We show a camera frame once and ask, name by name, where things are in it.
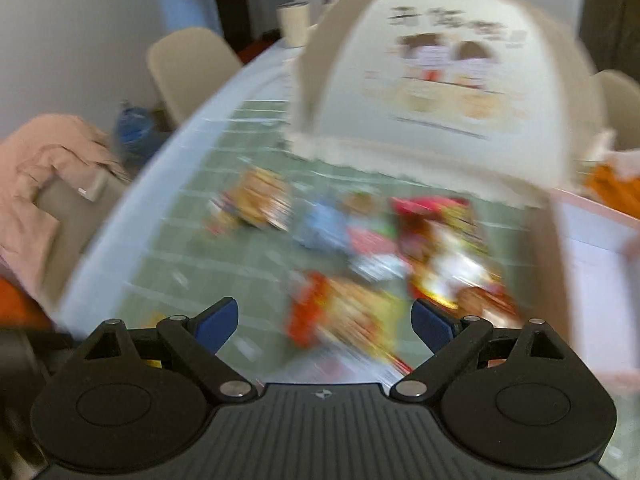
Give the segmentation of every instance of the metal screw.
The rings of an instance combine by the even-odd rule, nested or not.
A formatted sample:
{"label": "metal screw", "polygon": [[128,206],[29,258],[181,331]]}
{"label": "metal screw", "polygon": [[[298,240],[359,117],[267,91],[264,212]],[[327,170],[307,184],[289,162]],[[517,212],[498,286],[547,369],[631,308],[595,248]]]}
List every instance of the metal screw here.
{"label": "metal screw", "polygon": [[251,392],[251,385],[245,381],[227,381],[220,386],[220,392],[227,397],[244,397]]}
{"label": "metal screw", "polygon": [[427,385],[420,381],[402,381],[396,384],[396,392],[405,397],[420,397],[427,392]]}

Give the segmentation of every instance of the green tablecloth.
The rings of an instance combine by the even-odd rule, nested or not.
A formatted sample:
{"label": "green tablecloth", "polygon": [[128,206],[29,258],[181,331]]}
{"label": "green tablecloth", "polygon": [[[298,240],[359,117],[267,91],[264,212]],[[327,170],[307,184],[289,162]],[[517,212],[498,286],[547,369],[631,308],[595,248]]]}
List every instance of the green tablecloth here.
{"label": "green tablecloth", "polygon": [[[290,272],[313,268],[331,274],[344,270],[346,263],[340,256],[306,250],[290,234],[275,229],[243,226],[230,235],[213,237],[203,225],[209,215],[207,201],[214,193],[231,187],[248,164],[255,164],[279,172],[296,189],[320,192],[329,186],[357,184],[371,186],[385,197],[448,194],[410,180],[295,158],[282,140],[285,109],[286,102],[252,101],[236,110],[216,147],[162,219],[119,311],[119,317],[134,328],[154,325],[171,314],[193,316],[223,296],[236,298],[240,326],[219,356],[252,378],[269,376],[299,355],[285,336]],[[470,198],[508,288],[526,310],[536,301],[537,286],[525,212]],[[411,301],[404,284],[391,287],[406,299],[398,355],[415,366],[430,352],[411,329]]]}

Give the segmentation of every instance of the chair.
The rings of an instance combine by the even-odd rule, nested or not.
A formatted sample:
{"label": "chair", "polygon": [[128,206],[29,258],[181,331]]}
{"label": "chair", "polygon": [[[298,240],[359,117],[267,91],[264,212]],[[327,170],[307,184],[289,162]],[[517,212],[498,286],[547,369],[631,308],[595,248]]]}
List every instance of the chair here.
{"label": "chair", "polygon": [[640,147],[640,85],[618,70],[603,70],[593,76],[602,89],[609,125],[618,132],[615,150]]}
{"label": "chair", "polygon": [[41,190],[35,200],[60,224],[44,267],[40,293],[36,298],[47,313],[55,312],[71,273],[95,232],[111,213],[127,185],[104,170],[101,190],[94,201],[82,197],[59,177]]}
{"label": "chair", "polygon": [[242,68],[226,41],[202,27],[178,30],[153,44],[146,65],[174,126],[191,117]]}

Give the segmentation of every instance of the white logo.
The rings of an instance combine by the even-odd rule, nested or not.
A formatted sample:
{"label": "white logo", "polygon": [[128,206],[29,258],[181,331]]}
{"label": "white logo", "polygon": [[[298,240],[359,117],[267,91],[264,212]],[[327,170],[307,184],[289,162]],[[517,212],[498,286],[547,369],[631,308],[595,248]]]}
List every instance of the white logo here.
{"label": "white logo", "polygon": [[326,388],[319,390],[318,392],[314,392],[314,395],[318,398],[318,399],[322,399],[325,400],[327,397],[331,397],[334,393],[327,390]]}

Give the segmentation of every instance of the pink jacket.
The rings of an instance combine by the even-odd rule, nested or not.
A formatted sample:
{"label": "pink jacket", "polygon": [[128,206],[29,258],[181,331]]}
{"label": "pink jacket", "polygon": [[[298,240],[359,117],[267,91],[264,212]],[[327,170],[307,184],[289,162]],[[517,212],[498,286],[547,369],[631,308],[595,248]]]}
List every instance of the pink jacket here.
{"label": "pink jacket", "polygon": [[0,144],[0,257],[37,298],[58,221],[34,205],[38,190],[59,175],[82,192],[100,167],[128,177],[106,145],[107,135],[82,119],[42,115]]}

